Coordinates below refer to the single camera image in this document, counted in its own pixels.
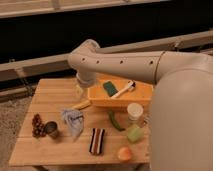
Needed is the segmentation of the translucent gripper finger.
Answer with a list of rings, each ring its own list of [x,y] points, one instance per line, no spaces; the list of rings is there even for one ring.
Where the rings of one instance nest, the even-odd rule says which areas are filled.
[[[87,96],[87,89],[76,85],[76,95],[78,98],[83,99]]]

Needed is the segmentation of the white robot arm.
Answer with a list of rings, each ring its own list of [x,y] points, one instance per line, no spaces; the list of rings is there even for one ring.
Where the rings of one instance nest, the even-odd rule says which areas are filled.
[[[149,106],[151,171],[213,171],[213,56],[154,51],[102,53],[94,40],[68,63],[89,87],[103,73],[155,86]]]

